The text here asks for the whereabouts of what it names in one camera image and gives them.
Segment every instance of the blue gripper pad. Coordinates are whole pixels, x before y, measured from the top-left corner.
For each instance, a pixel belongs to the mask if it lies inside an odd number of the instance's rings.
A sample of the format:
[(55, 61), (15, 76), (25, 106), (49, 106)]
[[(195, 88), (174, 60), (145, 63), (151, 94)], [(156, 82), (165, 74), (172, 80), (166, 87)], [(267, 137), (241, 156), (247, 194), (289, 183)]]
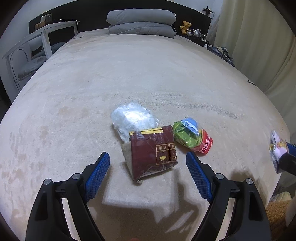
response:
[(213, 200), (211, 184), (191, 152), (186, 155), (186, 165), (202, 198), (211, 202)]
[(110, 156), (108, 153), (105, 153), (101, 158), (100, 162), (95, 167), (94, 171), (88, 178), (85, 184), (85, 195), (84, 198), (86, 202), (89, 202), (90, 199), (94, 198), (102, 180), (109, 168), (110, 165)]

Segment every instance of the beige bedspread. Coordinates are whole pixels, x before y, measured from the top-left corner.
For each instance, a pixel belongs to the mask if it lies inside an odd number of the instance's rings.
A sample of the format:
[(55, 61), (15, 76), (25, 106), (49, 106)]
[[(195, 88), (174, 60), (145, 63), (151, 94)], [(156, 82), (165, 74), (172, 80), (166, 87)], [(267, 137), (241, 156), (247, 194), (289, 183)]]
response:
[[(290, 135), (275, 107), (247, 81), (179, 36), (109, 35), (106, 29), (78, 34), (40, 67), (1, 122), (0, 212), (25, 240), (43, 180), (66, 180), (106, 151), (110, 169), (88, 204), (106, 241), (190, 240), (208, 203), (186, 167), (188, 149), (177, 146), (172, 170), (134, 183), (110, 118), (132, 100), (151, 109), (162, 126), (196, 119), (214, 141), (200, 160), (229, 179), (252, 178), (267, 204), (279, 179), (269, 134), (275, 129), (287, 141)], [(219, 238), (229, 219), (228, 210)]]

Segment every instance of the plaid cloth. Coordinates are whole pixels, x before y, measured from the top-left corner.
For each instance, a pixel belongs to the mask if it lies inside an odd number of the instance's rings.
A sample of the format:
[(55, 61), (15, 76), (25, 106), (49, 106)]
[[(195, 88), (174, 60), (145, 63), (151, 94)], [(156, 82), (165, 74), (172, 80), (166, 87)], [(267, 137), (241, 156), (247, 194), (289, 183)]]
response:
[(215, 47), (213, 45), (209, 45), (207, 47), (207, 50), (211, 51), (212, 53), (214, 53), (215, 55), (218, 55), (219, 57), (221, 57), (221, 59), (225, 60), (227, 63), (231, 64), (233, 67), (235, 67), (235, 65), (233, 64), (232, 60), (233, 58), (231, 58), (229, 56), (229, 53), (227, 51), (226, 48), (224, 47)]

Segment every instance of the beige curtain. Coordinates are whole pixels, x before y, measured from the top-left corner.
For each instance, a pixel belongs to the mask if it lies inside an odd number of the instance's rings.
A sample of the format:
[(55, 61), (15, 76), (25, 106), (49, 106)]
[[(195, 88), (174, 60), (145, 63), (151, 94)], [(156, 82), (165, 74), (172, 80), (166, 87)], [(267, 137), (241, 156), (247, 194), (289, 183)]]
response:
[(213, 32), (214, 45), (267, 95), (296, 142), (296, 37), (283, 16), (268, 0), (224, 0)]

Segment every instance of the silver screw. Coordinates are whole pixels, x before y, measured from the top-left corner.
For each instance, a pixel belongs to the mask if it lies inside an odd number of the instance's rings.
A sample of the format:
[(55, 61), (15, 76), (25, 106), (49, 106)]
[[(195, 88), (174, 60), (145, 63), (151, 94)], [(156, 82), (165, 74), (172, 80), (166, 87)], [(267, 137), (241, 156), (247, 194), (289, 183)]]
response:
[(246, 183), (249, 184), (249, 185), (252, 185), (252, 184), (253, 184), (253, 181), (252, 181), (252, 179), (247, 178), (247, 179), (246, 179)]
[(80, 174), (79, 173), (75, 173), (75, 174), (73, 174), (72, 178), (74, 180), (77, 180), (78, 178), (80, 178)]
[(50, 184), (50, 179), (45, 179), (43, 183), (44, 183), (45, 185)]
[(219, 180), (222, 180), (224, 178), (224, 176), (222, 173), (217, 173), (216, 178), (218, 178)]

